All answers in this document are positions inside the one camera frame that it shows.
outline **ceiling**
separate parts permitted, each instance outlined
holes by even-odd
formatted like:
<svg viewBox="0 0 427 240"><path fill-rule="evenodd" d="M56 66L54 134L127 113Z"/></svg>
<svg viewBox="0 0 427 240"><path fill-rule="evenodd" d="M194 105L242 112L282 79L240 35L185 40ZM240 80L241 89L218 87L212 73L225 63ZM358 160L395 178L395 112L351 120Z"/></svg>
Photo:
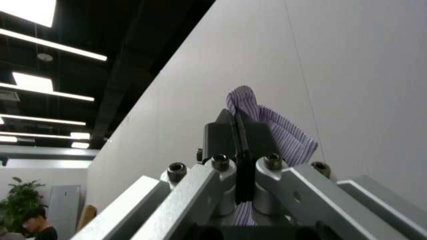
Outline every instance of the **ceiling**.
<svg viewBox="0 0 427 240"><path fill-rule="evenodd" d="M0 131L91 134L100 149L144 90L215 0L57 0L51 28L0 12L0 28L107 56L100 61L0 35L0 83L12 71L50 78L53 89L83 101L7 89L19 101L0 99L0 114L86 122L86 126L3 118ZM45 53L46 62L37 58ZM12 145L65 147L73 140L22 137Z"/></svg>

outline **gray door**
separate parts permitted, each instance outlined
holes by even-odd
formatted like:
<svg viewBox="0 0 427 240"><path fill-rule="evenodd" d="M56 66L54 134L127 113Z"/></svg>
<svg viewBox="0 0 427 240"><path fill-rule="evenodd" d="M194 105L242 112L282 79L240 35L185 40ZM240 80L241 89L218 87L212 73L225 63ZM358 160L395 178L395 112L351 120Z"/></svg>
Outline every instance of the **gray door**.
<svg viewBox="0 0 427 240"><path fill-rule="evenodd" d="M80 185L52 186L47 220L56 229L58 240L68 240L76 232Z"/></svg>

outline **ceiling light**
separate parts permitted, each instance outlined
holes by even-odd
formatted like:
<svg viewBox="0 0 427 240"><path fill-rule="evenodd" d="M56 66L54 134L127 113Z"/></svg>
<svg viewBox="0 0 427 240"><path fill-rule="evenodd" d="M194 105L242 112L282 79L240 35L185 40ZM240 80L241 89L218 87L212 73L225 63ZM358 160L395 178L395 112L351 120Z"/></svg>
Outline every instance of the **ceiling light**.
<svg viewBox="0 0 427 240"><path fill-rule="evenodd" d="M0 82L0 87L8 88L8 89L19 89L19 90L24 90L24 91L30 91L30 92L35 92L35 93L48 94L48 95L54 95L54 96L59 96L59 97L65 97L65 98L70 98L70 99L78 99L78 100L84 100L84 101L90 101L90 102L95 101L95 98L93 98L91 96L81 96L81 95L70 94L70 93L59 92L59 91L41 91L41 90L27 89L27 88L23 88L23 87L20 87L17 85L7 84L7 83L2 83L2 82Z"/></svg>
<svg viewBox="0 0 427 240"><path fill-rule="evenodd" d="M76 139L76 140L81 140L81 138L79 138L79 137L72 137L72 136L35 134L35 133L24 133L24 132L10 132L10 131L0 131L0 135L12 135L12 136L23 136L23 137L35 137L35 138L50 138L50 139Z"/></svg>
<svg viewBox="0 0 427 240"><path fill-rule="evenodd" d="M56 0L0 0L0 11L50 28L56 4Z"/></svg>
<svg viewBox="0 0 427 240"><path fill-rule="evenodd" d="M89 143L86 143L86 142L73 142L71 144L71 147L75 148L75 149L87 149L87 148L89 148Z"/></svg>
<svg viewBox="0 0 427 240"><path fill-rule="evenodd" d="M9 119L22 119L22 120L30 120L30 121L38 121L38 122L48 122L48 123L57 123L57 124L70 124L70 125L80 125L85 126L86 122L84 121L68 121L68 120L60 120L60 119L51 119L51 118L42 118L42 117L33 117L33 116L18 116L18 115L9 115L0 113L1 118L9 118Z"/></svg>
<svg viewBox="0 0 427 240"><path fill-rule="evenodd" d="M0 136L0 142L16 143L18 138L16 136Z"/></svg>
<svg viewBox="0 0 427 240"><path fill-rule="evenodd" d="M9 36L9 37L12 37L12 38L16 38L16 39L21 39L21 40L24 40L24 41L32 42L32 43L35 43L35 44L40 44L40 45L43 45L43 46L46 46L46 47L51 47L51 48L54 48L54 49L59 49L59 50L66 51L66 52L69 52L69 53L82 55L82 56L85 56L85 57L88 57L88 58L98 59L98 60L101 60L101 61L106 61L107 60L107 57L104 56L104 55L100 55L100 54L96 54L96 53L93 53L93 52L90 52L90 51L85 51L85 50L77 49L77 48L70 47L70 46L61 45L61 44L58 44L58 43L55 43L55 42L46 41L46 40L43 40L43 39L35 38L35 37L32 37L32 36L27 36L27 35L24 35L24 34L13 32L13 31L8 31L8 30L5 30L3 28L0 28L0 34L6 35L6 36Z"/></svg>
<svg viewBox="0 0 427 240"><path fill-rule="evenodd" d="M79 138L79 139L90 139L91 134L87 132L72 132L70 133L70 136L73 138Z"/></svg>
<svg viewBox="0 0 427 240"><path fill-rule="evenodd" d="M53 92L54 90L52 80L49 78L28 75L20 72L12 72L12 75L15 79L16 85L20 88L42 92Z"/></svg>

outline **purple striped cloth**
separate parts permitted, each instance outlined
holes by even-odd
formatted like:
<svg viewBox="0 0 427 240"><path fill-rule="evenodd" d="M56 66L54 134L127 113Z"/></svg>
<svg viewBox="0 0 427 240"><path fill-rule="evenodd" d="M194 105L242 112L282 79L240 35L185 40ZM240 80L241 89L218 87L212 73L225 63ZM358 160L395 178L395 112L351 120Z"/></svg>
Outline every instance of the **purple striped cloth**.
<svg viewBox="0 0 427 240"><path fill-rule="evenodd" d="M243 111L255 121L267 124L276 140L280 155L289 167L308 162L318 147L314 138L307 136L288 119L268 107L258 105L254 91L248 86L239 86L230 92L226 104L233 115L237 110ZM235 211L235 225L255 225L251 217L252 202L240 204Z"/></svg>

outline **green plant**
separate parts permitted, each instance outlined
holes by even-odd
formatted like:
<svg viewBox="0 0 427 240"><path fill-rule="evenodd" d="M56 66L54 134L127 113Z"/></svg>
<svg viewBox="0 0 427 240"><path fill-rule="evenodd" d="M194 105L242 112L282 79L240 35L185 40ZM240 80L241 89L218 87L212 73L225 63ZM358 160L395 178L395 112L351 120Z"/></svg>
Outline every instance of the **green plant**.
<svg viewBox="0 0 427 240"><path fill-rule="evenodd" d="M32 208L43 206L42 198L36 190L38 187L45 186L36 180L23 183L19 177L12 177L17 184L8 184L12 186L6 199L0 201L0 222L9 232L23 233L27 232L22 227L22 219L26 211Z"/></svg>

